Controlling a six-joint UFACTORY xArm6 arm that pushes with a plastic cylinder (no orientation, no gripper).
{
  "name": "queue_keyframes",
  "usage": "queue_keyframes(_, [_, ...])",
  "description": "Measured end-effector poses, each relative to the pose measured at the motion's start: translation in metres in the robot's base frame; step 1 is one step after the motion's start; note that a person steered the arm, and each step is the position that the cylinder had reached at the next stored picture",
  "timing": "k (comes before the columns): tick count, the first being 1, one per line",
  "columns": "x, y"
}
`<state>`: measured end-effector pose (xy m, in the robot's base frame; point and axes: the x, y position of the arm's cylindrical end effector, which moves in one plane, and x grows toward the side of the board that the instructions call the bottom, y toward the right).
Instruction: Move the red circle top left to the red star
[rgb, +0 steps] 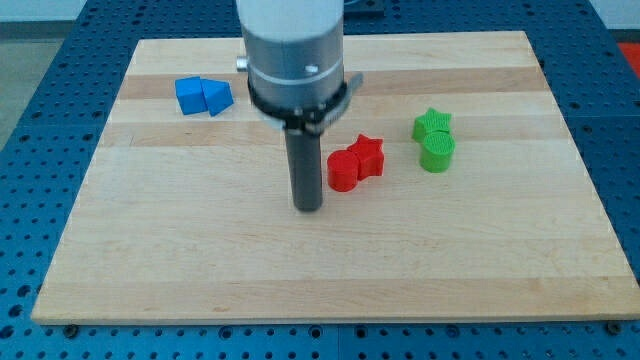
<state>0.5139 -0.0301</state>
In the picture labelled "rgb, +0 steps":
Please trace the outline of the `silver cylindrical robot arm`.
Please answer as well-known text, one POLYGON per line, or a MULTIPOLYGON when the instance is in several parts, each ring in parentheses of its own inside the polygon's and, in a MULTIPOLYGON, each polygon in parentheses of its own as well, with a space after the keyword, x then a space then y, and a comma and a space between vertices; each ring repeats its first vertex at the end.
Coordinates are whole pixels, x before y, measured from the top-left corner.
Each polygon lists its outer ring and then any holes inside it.
POLYGON ((237 0, 251 89, 270 107, 308 109, 343 83, 342 0, 237 0))

